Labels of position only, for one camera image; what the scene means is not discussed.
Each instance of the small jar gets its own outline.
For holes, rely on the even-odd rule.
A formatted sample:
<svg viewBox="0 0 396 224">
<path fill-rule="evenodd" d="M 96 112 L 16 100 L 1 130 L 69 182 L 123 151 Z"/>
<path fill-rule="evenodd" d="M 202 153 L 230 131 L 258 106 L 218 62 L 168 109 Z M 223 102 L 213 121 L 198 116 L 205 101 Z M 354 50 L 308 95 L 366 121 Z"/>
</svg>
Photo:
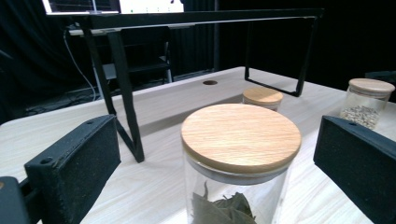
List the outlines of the small jar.
<svg viewBox="0 0 396 224">
<path fill-rule="evenodd" d="M 301 144 L 294 123 L 258 106 L 212 105 L 186 118 L 181 137 L 188 223 L 271 223 Z"/>
<path fill-rule="evenodd" d="M 258 105 L 267 109 L 277 111 L 283 94 L 280 91 L 265 87 L 253 87 L 244 90 L 243 104 Z"/>
<path fill-rule="evenodd" d="M 340 118 L 374 129 L 394 89 L 392 84 L 380 80 L 369 78 L 349 80 Z"/>
</svg>

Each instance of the glass jar with wooden lid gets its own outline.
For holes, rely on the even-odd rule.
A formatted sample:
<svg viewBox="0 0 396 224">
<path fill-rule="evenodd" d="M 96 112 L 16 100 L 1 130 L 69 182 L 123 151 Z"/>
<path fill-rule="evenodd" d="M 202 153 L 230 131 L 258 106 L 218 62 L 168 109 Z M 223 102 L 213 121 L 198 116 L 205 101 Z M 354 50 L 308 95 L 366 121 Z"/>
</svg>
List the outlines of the glass jar with wooden lid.
<svg viewBox="0 0 396 224">
<path fill-rule="evenodd" d="M 301 134 L 254 105 L 212 105 L 181 127 L 189 223 L 271 223 Z"/>
<path fill-rule="evenodd" d="M 258 105 L 277 111 L 282 102 L 283 94 L 280 91 L 265 87 L 253 87 L 244 90 L 242 99 L 245 105 Z"/>
<path fill-rule="evenodd" d="M 370 78 L 349 80 L 340 118 L 374 129 L 394 90 L 392 84 L 381 80 Z"/>
</svg>

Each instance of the hole in table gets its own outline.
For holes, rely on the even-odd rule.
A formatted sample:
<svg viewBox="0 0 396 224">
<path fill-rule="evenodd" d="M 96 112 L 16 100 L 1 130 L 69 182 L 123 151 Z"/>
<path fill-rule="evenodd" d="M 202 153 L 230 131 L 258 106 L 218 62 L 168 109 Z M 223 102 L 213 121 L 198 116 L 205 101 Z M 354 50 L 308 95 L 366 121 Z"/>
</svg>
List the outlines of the hole in table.
<svg viewBox="0 0 396 224">
<path fill-rule="evenodd" d="M 215 80 L 204 81 L 204 85 L 207 85 L 207 86 L 212 86 L 212 85 L 216 85 L 216 84 L 218 84 L 218 82 Z"/>
</svg>

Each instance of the bamboo lid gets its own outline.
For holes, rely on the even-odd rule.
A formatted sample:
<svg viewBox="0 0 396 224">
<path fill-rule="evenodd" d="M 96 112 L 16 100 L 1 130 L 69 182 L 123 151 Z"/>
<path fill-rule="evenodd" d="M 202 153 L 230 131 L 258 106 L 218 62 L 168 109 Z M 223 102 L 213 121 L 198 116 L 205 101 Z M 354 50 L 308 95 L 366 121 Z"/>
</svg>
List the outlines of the bamboo lid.
<svg viewBox="0 0 396 224">
<path fill-rule="evenodd" d="M 189 115 L 181 128 L 185 152 L 209 169 L 261 175 L 287 169 L 301 135 L 284 116 L 255 105 L 212 105 Z"/>
<path fill-rule="evenodd" d="M 243 96 L 246 101 L 255 105 L 276 105 L 283 99 L 281 92 L 264 87 L 246 89 Z"/>
<path fill-rule="evenodd" d="M 353 78 L 349 80 L 349 86 L 355 91 L 369 91 L 376 93 L 391 93 L 395 87 L 385 81 L 370 78 Z"/>
</svg>

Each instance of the white tabletop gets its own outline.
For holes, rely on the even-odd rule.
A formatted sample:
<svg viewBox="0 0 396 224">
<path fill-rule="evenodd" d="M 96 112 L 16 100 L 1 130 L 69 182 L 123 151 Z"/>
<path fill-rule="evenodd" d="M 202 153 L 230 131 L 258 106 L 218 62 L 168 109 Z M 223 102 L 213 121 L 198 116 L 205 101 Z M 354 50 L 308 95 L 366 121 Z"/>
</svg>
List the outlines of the white tabletop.
<svg viewBox="0 0 396 224">
<path fill-rule="evenodd" d="M 137 163 L 122 140 L 122 163 L 107 181 L 83 223 L 186 223 L 180 124 L 208 105 L 240 103 L 242 92 L 256 86 L 244 80 L 243 67 L 134 92 L 134 106 L 146 160 Z M 296 80 L 251 69 L 265 84 L 294 91 Z M 216 80 L 217 85 L 203 81 Z M 299 154 L 275 223 L 371 223 L 313 162 L 323 115 L 337 116 L 344 91 L 305 82 L 302 96 L 284 95 L 278 112 L 292 120 L 303 136 Z M 125 128 L 120 96 L 113 98 Z M 107 114 L 104 101 L 76 105 L 0 126 L 0 176 L 22 181 L 23 165 L 87 119 Z M 396 104 L 389 103 L 375 131 L 396 140 Z"/>
</svg>

